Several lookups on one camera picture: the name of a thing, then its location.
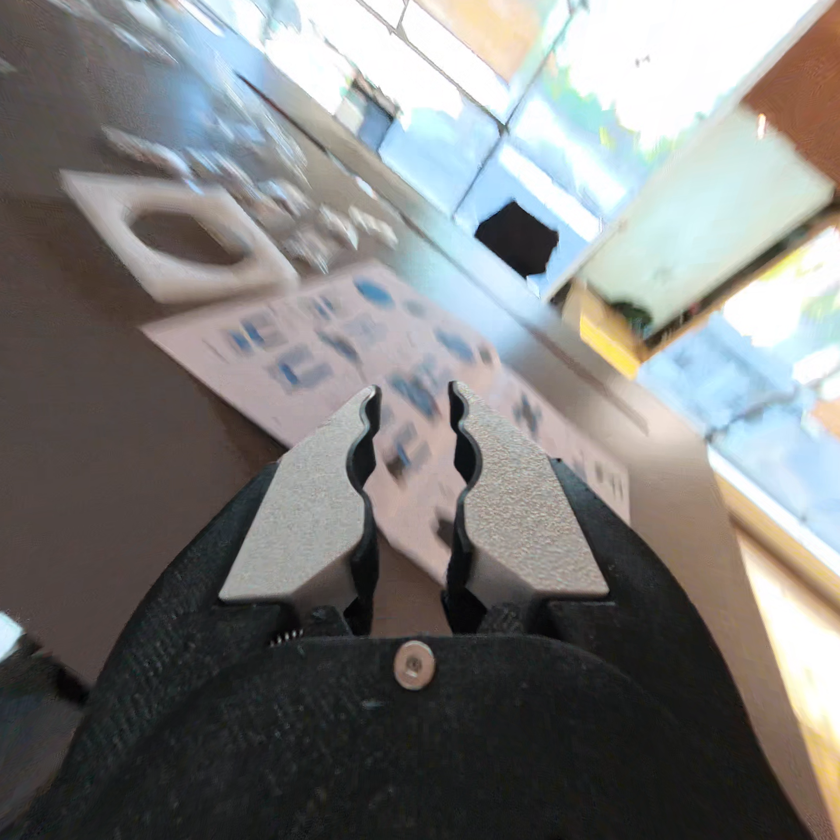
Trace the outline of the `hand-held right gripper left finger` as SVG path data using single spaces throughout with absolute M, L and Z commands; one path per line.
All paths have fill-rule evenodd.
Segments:
M 375 471 L 382 390 L 368 385 L 279 460 L 219 592 L 226 605 L 331 607 L 371 631 L 380 563 L 365 484 Z

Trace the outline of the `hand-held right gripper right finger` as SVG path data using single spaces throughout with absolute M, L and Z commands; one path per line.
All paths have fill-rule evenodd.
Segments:
M 459 492 L 442 603 L 456 635 L 496 609 L 599 602 L 608 583 L 549 456 L 466 383 L 448 385 Z

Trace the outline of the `grey desk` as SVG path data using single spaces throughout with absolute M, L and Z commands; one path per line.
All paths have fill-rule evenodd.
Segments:
M 649 425 L 577 339 L 513 331 L 531 388 L 628 471 L 630 524 L 549 456 L 607 598 L 528 624 L 499 608 L 456 635 L 445 576 L 391 546 L 372 506 L 368 635 L 331 607 L 219 600 L 291 448 L 143 327 L 315 276 L 178 304 L 142 288 L 59 172 L 126 175 L 101 122 L 196 139 L 222 92 L 103 29 L 2 2 L 19 69 L 2 91 L 2 609 L 93 683 L 27 836 L 834 838 L 700 444 L 664 413 Z M 132 229 L 199 263 L 245 253 L 193 217 Z M 493 345 L 512 330 L 412 240 L 342 261 L 329 274 L 382 263 Z

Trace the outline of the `printed instruction sheet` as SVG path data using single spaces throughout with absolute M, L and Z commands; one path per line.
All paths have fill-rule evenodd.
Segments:
M 296 294 L 197 309 L 143 327 L 146 337 L 287 448 L 366 385 L 382 391 L 376 468 L 366 484 L 397 551 L 444 582 L 464 481 L 454 467 L 448 383 L 466 383 L 543 451 L 560 459 L 626 524 L 629 475 L 603 447 L 504 365 L 480 332 L 368 261 Z

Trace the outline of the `black cloth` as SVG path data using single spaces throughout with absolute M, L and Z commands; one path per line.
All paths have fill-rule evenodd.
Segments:
M 516 201 L 482 220 L 474 238 L 522 278 L 543 274 L 560 241 L 557 230 Z

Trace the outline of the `pile of small screw bags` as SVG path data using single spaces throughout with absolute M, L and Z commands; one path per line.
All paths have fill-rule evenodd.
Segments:
M 120 156 L 186 186 L 222 187 L 288 257 L 323 274 L 339 251 L 358 250 L 362 236 L 397 245 L 393 227 L 380 218 L 357 206 L 342 212 L 286 178 L 257 181 L 220 150 L 176 151 L 109 125 L 101 126 L 101 136 Z

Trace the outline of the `large glass window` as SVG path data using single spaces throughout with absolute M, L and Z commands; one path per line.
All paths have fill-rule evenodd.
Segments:
M 834 2 L 199 2 L 467 236 L 549 238 L 520 284 L 838 552 Z

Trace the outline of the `white foam frame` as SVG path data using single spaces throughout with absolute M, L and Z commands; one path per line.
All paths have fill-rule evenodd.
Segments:
M 291 262 L 220 186 L 198 190 L 141 176 L 59 171 L 64 192 L 142 288 L 164 304 L 212 301 L 246 292 L 301 286 Z M 132 229 L 145 214 L 193 217 L 208 233 L 232 235 L 245 247 L 229 265 L 196 262 L 146 245 Z

